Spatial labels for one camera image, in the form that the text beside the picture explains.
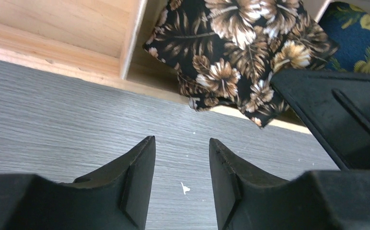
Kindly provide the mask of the brown floral black tie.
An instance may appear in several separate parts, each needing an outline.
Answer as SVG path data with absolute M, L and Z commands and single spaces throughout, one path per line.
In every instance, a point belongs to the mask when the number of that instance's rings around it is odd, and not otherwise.
M 263 128 L 289 108 L 272 76 L 321 69 L 338 44 L 301 0 L 170 0 L 143 48 L 176 70 L 192 109 L 234 107 Z

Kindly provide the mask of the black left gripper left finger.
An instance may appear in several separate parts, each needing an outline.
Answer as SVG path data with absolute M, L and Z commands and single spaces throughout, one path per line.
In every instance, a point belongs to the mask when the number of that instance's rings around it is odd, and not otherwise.
M 148 136 L 72 183 L 0 174 L 0 230 L 143 230 L 155 158 Z

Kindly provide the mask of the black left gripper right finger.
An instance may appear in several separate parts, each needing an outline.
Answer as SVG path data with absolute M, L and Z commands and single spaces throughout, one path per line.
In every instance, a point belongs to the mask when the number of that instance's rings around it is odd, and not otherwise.
M 370 170 L 307 171 L 288 181 L 209 141 L 220 230 L 370 230 Z

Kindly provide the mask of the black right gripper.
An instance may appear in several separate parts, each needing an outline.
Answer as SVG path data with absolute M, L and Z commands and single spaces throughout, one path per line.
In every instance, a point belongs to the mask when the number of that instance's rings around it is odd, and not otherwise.
M 370 170 L 370 74 L 286 69 L 271 85 L 341 170 Z

